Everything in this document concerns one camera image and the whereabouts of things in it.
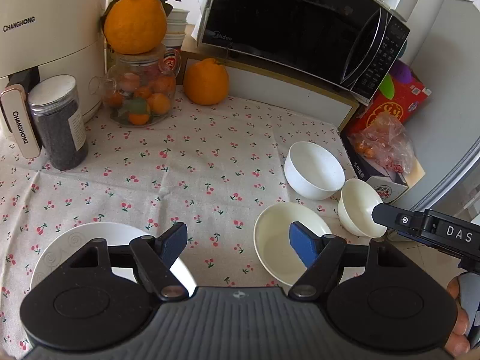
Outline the gloved hand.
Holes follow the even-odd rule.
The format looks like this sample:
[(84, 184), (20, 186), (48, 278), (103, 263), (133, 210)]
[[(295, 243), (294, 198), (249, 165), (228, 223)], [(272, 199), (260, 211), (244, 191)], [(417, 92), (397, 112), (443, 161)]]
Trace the gloved hand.
[(463, 278), (464, 276), (466, 276), (466, 273), (454, 277), (446, 287), (448, 293), (456, 303), (457, 317), (455, 326), (445, 345), (445, 350), (450, 353), (454, 359), (479, 359), (479, 349), (470, 348), (470, 342), (466, 336), (470, 321), (466, 311), (461, 307), (460, 303), (460, 278)]

